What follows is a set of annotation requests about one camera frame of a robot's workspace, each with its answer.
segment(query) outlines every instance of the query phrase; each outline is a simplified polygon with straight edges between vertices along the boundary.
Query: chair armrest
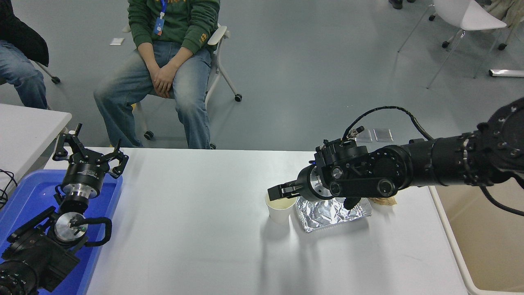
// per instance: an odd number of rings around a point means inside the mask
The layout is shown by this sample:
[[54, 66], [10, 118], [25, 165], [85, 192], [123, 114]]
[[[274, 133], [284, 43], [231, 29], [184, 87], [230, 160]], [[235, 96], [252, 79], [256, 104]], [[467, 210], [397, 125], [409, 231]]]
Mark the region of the chair armrest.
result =
[[220, 26], [209, 38], [208, 45], [214, 46], [219, 43], [219, 41], [224, 37], [224, 34], [226, 34], [227, 26]]

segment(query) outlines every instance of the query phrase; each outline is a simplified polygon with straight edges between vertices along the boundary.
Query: caster wheel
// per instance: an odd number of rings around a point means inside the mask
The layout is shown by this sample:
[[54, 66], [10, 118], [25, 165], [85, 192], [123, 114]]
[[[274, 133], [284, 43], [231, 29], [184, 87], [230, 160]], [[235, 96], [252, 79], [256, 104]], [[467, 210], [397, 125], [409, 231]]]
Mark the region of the caster wheel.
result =
[[151, 140], [153, 138], [153, 136], [155, 136], [155, 134], [153, 134], [151, 131], [146, 131], [144, 133], [144, 137], [147, 139], [147, 140]]

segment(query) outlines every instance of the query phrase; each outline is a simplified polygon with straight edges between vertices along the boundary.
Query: hand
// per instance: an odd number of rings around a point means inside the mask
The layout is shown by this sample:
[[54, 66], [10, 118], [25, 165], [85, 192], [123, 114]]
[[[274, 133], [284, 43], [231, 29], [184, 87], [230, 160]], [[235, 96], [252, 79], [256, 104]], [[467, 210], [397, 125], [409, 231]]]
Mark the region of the hand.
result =
[[157, 93], [164, 94], [162, 97], [169, 98], [169, 90], [173, 84], [173, 79], [177, 74], [178, 67], [167, 64], [161, 67], [153, 78], [153, 86]]
[[149, 75], [151, 76], [151, 81], [153, 82], [153, 87], [155, 89], [155, 92], [158, 96], [160, 97], [163, 97], [163, 98], [169, 98], [169, 93], [167, 92], [161, 92], [156, 86], [155, 86], [155, 78], [156, 76], [158, 75], [158, 72], [160, 71], [160, 67], [158, 66], [158, 64], [154, 64], [150, 67], [147, 67], [147, 69], [149, 70]]

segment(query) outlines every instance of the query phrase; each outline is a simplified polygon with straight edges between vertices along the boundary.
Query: id badge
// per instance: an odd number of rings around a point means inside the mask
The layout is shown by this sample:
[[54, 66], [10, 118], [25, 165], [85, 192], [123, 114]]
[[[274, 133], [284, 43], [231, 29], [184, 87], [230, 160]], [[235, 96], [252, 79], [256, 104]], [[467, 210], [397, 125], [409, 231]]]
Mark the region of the id badge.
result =
[[157, 22], [155, 23], [155, 29], [153, 30], [153, 33], [157, 34], [158, 36], [161, 36], [162, 29], [163, 29], [163, 23], [164, 23], [164, 20], [160, 17], [157, 17]]

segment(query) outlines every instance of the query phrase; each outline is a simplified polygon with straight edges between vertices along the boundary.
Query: blue tray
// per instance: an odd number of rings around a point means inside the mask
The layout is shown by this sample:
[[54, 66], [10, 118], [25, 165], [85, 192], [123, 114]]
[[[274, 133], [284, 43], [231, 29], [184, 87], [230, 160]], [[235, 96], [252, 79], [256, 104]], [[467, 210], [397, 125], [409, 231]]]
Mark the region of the blue tray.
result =
[[[58, 209], [55, 201], [54, 187], [61, 184], [66, 174], [65, 170], [37, 170], [20, 181], [14, 194], [0, 211], [0, 252], [10, 245], [6, 239], [17, 228], [41, 213], [49, 206]], [[112, 218], [116, 204], [120, 198], [122, 177], [113, 179], [105, 176], [104, 185], [100, 196], [90, 200], [89, 207], [85, 212], [86, 217], [108, 217]], [[89, 241], [101, 240], [104, 237], [102, 225], [90, 225], [87, 235]], [[100, 254], [100, 247], [83, 247], [75, 255], [80, 262], [73, 271], [58, 285], [53, 295], [84, 295], [93, 276], [96, 261]], [[40, 295], [51, 294], [40, 289]]]

